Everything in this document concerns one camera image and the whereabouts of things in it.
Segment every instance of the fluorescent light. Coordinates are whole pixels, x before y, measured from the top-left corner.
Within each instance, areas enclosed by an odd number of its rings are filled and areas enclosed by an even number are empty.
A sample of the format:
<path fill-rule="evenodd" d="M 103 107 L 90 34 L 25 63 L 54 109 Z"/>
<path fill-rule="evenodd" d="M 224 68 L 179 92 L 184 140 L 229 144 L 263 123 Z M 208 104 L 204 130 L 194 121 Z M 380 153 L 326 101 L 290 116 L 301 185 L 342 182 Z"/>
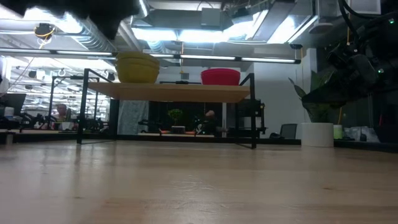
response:
<path fill-rule="evenodd" d="M 9 48 L 0 48 L 0 52 L 7 53 L 28 53 L 28 54 L 50 54 L 49 50 L 38 50 L 38 49 L 9 49 Z"/>
<path fill-rule="evenodd" d="M 294 20 L 292 16 L 287 16 L 286 19 L 275 30 L 274 34 L 267 41 L 268 44 L 284 44 L 295 33 Z"/>
<path fill-rule="evenodd" d="M 287 42 L 291 43 L 295 39 L 297 39 L 300 35 L 304 33 L 316 20 L 318 19 L 318 16 L 314 16 L 307 24 L 305 24 L 296 34 L 293 35 L 292 38 L 290 38 Z"/>
<path fill-rule="evenodd" d="M 222 31 L 183 30 L 179 40 L 191 43 L 220 43 L 228 40 Z"/>
<path fill-rule="evenodd" d="M 181 55 L 181 58 L 189 58 L 189 59 L 212 59 L 212 60 L 235 60 L 235 57 L 211 56 L 211 55 Z"/>
<path fill-rule="evenodd" d="M 243 57 L 243 62 L 274 62 L 274 63 L 295 63 L 296 60 L 293 59 L 280 59 L 280 58 L 249 58 Z"/>
<path fill-rule="evenodd" d="M 174 30 L 171 29 L 140 29 L 132 28 L 134 35 L 139 40 L 159 41 L 159 40 L 177 40 Z"/>
<path fill-rule="evenodd" d="M 174 55 L 169 54 L 149 54 L 155 58 L 174 58 Z"/>
<path fill-rule="evenodd" d="M 268 10 L 263 10 L 261 12 L 257 12 L 253 15 L 253 20 L 255 21 L 249 32 L 246 34 L 246 40 L 252 39 L 254 34 L 256 34 L 257 30 L 259 30 L 262 22 L 266 18 L 268 14 Z"/>
<path fill-rule="evenodd" d="M 89 55 L 89 56 L 112 56 L 111 52 L 83 52 L 83 51 L 71 51 L 71 50 L 58 50 L 58 54 L 67 55 Z"/>

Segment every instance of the wooden tabletop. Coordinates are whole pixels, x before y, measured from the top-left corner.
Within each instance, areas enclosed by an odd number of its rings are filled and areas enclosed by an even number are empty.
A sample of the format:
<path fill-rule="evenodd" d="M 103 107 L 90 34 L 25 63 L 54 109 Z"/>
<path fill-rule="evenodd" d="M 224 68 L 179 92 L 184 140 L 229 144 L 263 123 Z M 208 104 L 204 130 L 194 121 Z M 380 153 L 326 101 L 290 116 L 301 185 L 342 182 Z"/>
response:
<path fill-rule="evenodd" d="M 89 83 L 88 88 L 117 100 L 237 103 L 250 94 L 248 86 Z"/>

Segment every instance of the white container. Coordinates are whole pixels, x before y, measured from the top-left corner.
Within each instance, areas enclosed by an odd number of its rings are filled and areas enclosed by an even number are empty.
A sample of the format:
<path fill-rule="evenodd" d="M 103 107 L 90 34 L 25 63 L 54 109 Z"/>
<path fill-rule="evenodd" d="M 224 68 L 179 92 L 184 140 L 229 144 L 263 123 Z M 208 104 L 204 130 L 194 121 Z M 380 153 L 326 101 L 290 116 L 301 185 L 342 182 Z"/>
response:
<path fill-rule="evenodd" d="M 333 147 L 333 123 L 302 123 L 302 146 Z"/>

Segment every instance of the chair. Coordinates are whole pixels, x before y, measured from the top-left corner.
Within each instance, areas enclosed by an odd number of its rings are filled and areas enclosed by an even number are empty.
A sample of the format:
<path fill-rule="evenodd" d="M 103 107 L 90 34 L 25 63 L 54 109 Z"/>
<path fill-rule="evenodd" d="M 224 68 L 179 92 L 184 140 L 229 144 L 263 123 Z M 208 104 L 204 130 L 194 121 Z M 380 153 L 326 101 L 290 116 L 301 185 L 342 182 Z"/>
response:
<path fill-rule="evenodd" d="M 280 127 L 280 134 L 271 133 L 269 138 L 273 139 L 296 139 L 297 124 L 283 124 Z"/>

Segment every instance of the man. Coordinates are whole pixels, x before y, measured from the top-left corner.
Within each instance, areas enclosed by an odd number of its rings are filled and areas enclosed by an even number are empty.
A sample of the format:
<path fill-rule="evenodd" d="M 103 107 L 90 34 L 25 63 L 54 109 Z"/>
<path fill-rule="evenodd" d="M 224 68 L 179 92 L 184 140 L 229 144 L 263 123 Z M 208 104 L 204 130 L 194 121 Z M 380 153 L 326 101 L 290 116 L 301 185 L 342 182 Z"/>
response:
<path fill-rule="evenodd" d="M 215 137 L 221 137 L 221 133 L 227 132 L 226 129 L 217 126 L 217 119 L 214 111 L 208 111 L 205 116 L 205 122 L 202 127 L 205 134 L 213 134 Z"/>
<path fill-rule="evenodd" d="M 55 114 L 53 117 L 57 119 L 58 122 L 66 121 L 67 119 L 67 106 L 63 103 L 57 105 L 58 114 Z"/>

